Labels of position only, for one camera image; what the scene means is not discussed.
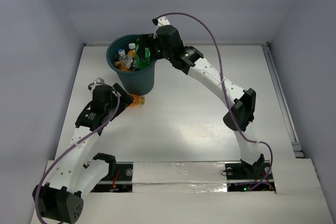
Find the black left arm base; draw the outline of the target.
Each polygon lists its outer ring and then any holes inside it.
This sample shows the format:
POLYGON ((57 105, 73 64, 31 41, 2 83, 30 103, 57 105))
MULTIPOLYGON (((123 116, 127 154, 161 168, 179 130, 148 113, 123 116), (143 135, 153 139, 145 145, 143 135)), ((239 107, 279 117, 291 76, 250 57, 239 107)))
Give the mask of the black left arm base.
POLYGON ((131 193, 133 188, 133 163, 117 163, 113 178, 103 178, 91 191, 92 193, 131 193))

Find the small orange patterned bottle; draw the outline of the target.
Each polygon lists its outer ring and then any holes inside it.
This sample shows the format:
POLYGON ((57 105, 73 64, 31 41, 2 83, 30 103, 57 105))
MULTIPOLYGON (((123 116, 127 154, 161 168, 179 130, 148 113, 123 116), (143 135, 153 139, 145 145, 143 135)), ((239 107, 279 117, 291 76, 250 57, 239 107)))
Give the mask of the small orange patterned bottle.
POLYGON ((130 104, 130 107, 141 106, 141 105, 145 104, 145 97, 144 96, 131 94, 131 97, 133 97, 133 102, 130 104))

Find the large clear plastic bottle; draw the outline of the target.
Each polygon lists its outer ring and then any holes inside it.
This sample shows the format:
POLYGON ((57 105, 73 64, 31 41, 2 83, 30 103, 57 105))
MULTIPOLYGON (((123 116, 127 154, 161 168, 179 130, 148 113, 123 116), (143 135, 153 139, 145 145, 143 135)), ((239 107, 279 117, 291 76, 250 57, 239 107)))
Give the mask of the large clear plastic bottle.
POLYGON ((118 50, 118 57, 119 59, 122 59, 126 55, 124 49, 119 49, 118 50))

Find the small orange juice bottle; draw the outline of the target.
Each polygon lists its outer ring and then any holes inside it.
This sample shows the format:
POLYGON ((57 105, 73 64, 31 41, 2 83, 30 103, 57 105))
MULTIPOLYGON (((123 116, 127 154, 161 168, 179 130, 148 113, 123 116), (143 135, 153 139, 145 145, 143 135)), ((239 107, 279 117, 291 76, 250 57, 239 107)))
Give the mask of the small orange juice bottle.
POLYGON ((116 62, 114 63, 114 66, 115 66, 117 69, 119 69, 120 71, 132 72, 131 69, 129 69, 129 68, 125 68, 125 67, 121 64, 121 62, 119 62, 119 61, 116 61, 116 62))

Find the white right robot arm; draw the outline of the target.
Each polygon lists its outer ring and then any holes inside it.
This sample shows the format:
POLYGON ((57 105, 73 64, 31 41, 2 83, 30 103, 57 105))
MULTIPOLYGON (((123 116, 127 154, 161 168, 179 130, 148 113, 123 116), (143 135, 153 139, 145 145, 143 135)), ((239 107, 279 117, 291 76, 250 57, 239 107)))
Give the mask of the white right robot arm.
POLYGON ((183 44, 172 25, 159 27, 153 34, 141 34, 137 54, 141 60, 150 53, 151 60, 166 59, 172 66, 197 80, 215 94, 228 108, 223 117, 237 139, 241 156, 241 171, 254 179, 265 161, 257 146, 254 132, 256 92, 243 89, 223 77, 195 47, 183 44))

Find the clear bottle black label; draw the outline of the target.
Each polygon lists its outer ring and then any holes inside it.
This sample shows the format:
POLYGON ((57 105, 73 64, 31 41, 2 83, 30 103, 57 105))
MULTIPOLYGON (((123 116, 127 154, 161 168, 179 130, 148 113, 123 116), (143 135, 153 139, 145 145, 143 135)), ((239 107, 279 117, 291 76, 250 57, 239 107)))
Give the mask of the clear bottle black label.
POLYGON ((132 71, 139 70, 139 66, 136 62, 136 60, 128 55, 125 55, 122 59, 119 59, 119 62, 125 67, 129 68, 132 71))

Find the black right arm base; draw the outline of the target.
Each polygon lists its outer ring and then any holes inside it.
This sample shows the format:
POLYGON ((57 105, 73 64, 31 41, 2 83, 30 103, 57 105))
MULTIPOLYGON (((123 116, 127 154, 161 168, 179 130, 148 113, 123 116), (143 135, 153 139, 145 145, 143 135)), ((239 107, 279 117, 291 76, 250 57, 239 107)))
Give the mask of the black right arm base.
POLYGON ((265 179, 264 176, 269 170, 269 162, 262 164, 259 171, 254 175, 248 175, 243 169, 242 163, 226 163, 221 175, 227 179, 228 192, 247 192, 247 191, 273 191, 275 192, 275 182, 270 171, 265 179))

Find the yellow blue label bottle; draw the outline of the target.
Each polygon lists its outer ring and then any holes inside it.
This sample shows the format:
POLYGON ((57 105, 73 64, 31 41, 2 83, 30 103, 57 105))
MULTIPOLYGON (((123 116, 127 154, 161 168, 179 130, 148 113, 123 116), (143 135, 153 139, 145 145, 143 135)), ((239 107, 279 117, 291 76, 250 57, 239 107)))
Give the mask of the yellow blue label bottle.
POLYGON ((135 58, 136 57, 136 44, 129 43, 128 47, 129 47, 128 56, 135 58))

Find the green soda bottle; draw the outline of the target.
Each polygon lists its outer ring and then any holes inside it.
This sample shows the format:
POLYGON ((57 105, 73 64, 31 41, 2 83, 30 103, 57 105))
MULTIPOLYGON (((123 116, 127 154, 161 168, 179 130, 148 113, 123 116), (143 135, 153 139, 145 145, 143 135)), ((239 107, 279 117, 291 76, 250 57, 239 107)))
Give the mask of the green soda bottle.
POLYGON ((151 64, 151 59, 150 59, 150 48, 146 47, 144 49, 144 57, 140 57, 138 55, 138 50, 139 50, 139 46, 140 46, 140 39, 138 38, 136 40, 136 47, 135 47, 135 62, 134 62, 134 66, 137 70, 142 70, 145 69, 146 67, 148 67, 151 64))

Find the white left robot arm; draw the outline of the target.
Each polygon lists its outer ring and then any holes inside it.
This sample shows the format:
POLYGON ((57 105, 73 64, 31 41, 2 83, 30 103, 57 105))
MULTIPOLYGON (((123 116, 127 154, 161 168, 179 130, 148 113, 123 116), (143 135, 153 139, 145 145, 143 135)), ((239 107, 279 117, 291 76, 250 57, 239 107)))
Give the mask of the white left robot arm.
POLYGON ((45 223, 46 219, 76 223, 84 199, 96 184, 103 178, 117 176, 113 155, 98 153, 92 160, 88 155, 103 129, 129 107, 134 98, 118 83, 110 86, 100 78, 88 88, 92 99, 76 119, 68 148, 49 166, 33 191, 40 223, 45 223))

